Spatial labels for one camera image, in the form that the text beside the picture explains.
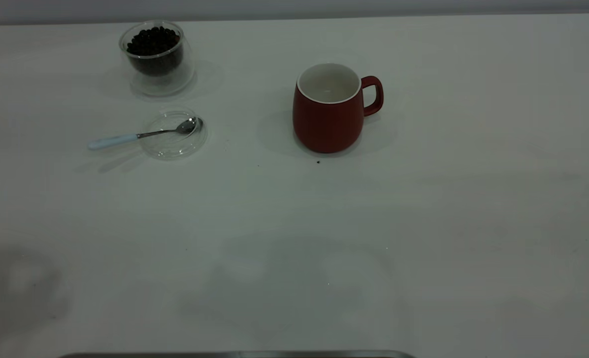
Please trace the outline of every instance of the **table surface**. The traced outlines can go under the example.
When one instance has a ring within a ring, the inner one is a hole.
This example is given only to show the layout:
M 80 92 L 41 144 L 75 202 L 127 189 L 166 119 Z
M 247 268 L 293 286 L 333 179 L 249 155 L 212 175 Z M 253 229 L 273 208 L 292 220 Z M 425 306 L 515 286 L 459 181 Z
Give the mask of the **table surface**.
M 589 358 L 589 14 L 181 23 L 166 100 L 120 76 L 128 27 L 0 27 L 0 358 Z M 386 95 L 335 155 L 291 124 L 322 61 Z M 86 150 L 176 104 L 193 156 Z

